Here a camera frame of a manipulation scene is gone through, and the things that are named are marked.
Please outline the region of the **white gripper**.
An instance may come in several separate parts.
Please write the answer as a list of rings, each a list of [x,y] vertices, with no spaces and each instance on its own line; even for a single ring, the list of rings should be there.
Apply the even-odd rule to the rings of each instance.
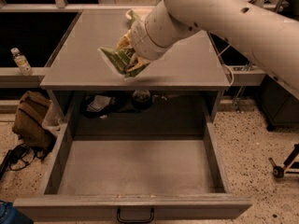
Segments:
[[[130,62],[125,66],[124,71],[126,73],[135,71],[146,63],[163,56],[163,49],[150,39],[142,20],[135,21],[132,24],[131,31],[128,30],[120,38],[116,49],[129,49],[131,45],[136,53],[133,54]]]

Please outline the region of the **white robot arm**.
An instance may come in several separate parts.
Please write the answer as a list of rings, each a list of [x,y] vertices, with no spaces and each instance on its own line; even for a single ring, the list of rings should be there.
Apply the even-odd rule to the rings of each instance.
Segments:
[[[119,49],[155,61],[199,31],[225,38],[293,96],[299,95],[299,22],[244,0],[162,0],[133,23]]]

